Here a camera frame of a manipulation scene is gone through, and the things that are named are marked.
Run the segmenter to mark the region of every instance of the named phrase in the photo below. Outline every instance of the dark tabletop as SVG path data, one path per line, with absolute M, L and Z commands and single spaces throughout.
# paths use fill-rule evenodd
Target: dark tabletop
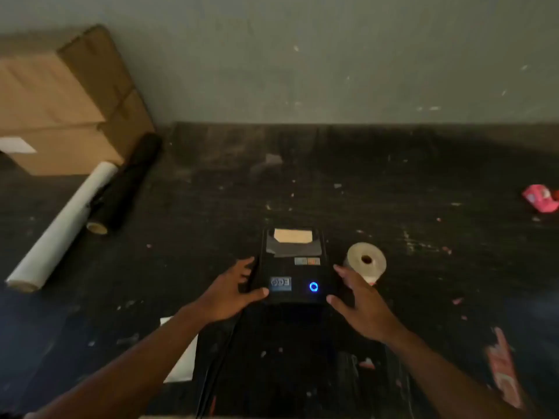
M 38 409 L 85 379 L 258 253 L 264 227 L 315 226 L 332 262 L 358 241 L 381 248 L 377 288 L 394 312 L 483 385 L 494 387 L 484 350 L 503 329 L 528 399 L 557 415 L 559 213 L 536 214 L 520 194 L 559 188 L 558 172 L 550 150 L 491 142 L 483 127 L 177 126 L 122 229 L 80 234 L 39 292 L 0 291 L 0 408 Z M 82 181 L 0 157 L 3 277 Z M 432 414 L 391 353 L 328 308 L 317 321 L 282 315 L 242 317 L 216 414 Z M 165 384 L 149 413 L 195 411 L 234 320 L 201 332 L 194 380 Z M 365 357 L 376 371 L 354 367 Z

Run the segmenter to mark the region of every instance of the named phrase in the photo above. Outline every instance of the person's right arm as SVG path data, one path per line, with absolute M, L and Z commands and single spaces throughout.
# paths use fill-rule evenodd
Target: person's right arm
M 366 338 L 395 352 L 443 418 L 523 418 L 522 411 L 500 400 L 408 331 L 392 314 L 378 291 L 351 269 L 334 266 L 353 291 L 355 308 L 336 296 L 326 299 Z

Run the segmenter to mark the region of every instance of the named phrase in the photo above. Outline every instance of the brown cardboard box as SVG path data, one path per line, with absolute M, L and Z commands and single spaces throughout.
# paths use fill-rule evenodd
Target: brown cardboard box
M 48 128 L 0 137 L 0 151 L 31 175 L 85 175 L 101 161 L 121 165 L 154 128 L 134 90 L 104 123 Z
M 0 130 L 107 120 L 134 87 L 108 30 L 0 35 Z

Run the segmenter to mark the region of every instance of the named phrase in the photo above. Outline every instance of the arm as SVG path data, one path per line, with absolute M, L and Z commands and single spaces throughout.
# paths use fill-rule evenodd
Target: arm
M 443 418 L 523 418 L 457 367 L 432 351 L 392 314 L 378 291 L 351 269 L 335 266 L 353 291 L 355 308 L 335 296 L 326 299 L 361 335 L 380 341 L 396 353 Z
M 132 349 L 39 410 L 33 419 L 138 417 L 204 326 L 234 316 L 249 303 L 268 296 L 267 288 L 239 293 L 238 286 L 247 281 L 247 266 L 253 260 L 239 260 L 198 300 L 182 307 Z

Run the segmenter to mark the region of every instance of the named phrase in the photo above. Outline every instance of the gray wall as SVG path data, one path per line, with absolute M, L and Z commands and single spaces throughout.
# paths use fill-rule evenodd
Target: gray wall
M 559 0 L 0 0 L 104 23 L 150 111 L 282 123 L 559 119 Z

